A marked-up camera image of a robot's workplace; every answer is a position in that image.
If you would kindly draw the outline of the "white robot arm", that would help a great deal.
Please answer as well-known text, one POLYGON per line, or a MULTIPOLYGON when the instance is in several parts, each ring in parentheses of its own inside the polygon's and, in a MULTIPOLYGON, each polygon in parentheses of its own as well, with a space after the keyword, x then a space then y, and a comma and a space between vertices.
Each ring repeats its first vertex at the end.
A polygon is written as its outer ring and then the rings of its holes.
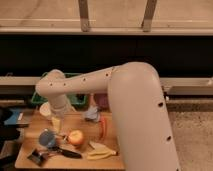
POLYGON ((181 171, 159 75, 144 62, 67 78, 50 71, 36 84, 51 110, 63 115, 68 93, 106 93, 126 171, 181 171))

